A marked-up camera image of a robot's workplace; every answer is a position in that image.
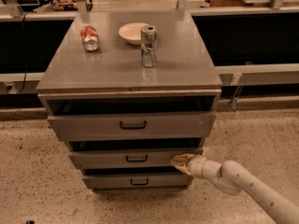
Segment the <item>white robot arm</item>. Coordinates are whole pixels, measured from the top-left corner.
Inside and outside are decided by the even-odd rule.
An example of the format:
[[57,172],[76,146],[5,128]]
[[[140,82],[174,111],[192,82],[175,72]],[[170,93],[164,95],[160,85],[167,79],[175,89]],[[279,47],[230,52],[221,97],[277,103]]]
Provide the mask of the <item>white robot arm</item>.
[[299,207],[236,161],[219,163],[187,153],[173,157],[170,162],[182,173],[206,179],[229,195],[238,195],[244,190],[277,224],[299,224]]

